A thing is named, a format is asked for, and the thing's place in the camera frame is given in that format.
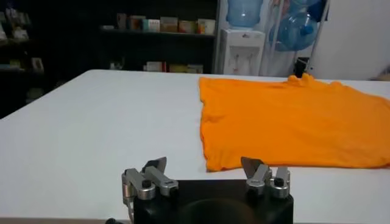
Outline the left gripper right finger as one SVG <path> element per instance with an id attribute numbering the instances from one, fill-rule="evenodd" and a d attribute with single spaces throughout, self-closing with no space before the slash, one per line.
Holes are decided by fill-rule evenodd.
<path id="1" fill-rule="evenodd" d="M 287 167 L 278 167 L 276 174 L 260 159 L 241 157 L 241 166 L 246 174 L 248 191 L 257 197 L 265 194 L 266 188 L 270 190 L 272 198 L 285 199 L 290 195 L 291 174 Z"/>

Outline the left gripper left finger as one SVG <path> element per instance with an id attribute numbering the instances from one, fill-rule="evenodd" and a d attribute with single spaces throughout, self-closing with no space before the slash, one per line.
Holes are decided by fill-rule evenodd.
<path id="1" fill-rule="evenodd" d="M 179 182 L 165 175 L 167 157 L 149 160 L 139 172 L 126 169 L 121 175 L 122 202 L 131 204 L 135 198 L 152 200 L 157 194 L 173 198 L 179 191 Z"/>

